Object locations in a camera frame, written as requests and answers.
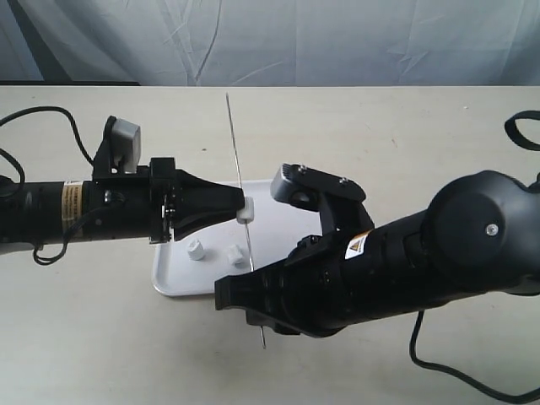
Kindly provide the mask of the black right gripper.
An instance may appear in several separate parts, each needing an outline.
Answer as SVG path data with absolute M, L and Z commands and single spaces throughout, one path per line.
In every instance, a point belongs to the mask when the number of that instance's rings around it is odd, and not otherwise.
M 214 306 L 216 311 L 244 309 L 248 325 L 284 336 L 326 338 L 377 320 L 380 231 L 317 241 L 308 237 L 278 262 L 217 280 Z

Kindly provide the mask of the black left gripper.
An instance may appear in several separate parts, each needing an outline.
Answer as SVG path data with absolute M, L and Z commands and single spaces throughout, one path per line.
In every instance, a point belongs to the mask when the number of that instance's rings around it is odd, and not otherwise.
M 199 230 L 236 218 L 245 206 L 243 191 L 206 181 L 176 168 L 172 157 L 149 163 L 149 240 L 183 240 Z

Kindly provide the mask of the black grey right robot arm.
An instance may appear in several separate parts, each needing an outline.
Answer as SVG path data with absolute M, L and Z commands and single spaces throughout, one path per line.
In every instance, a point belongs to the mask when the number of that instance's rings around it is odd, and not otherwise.
M 272 198 L 316 212 L 282 260 L 214 285 L 219 311 L 283 335 L 330 337 L 345 327 L 481 294 L 539 293 L 539 186 L 493 170 L 442 187 L 420 212 L 375 226 L 356 183 L 288 165 Z

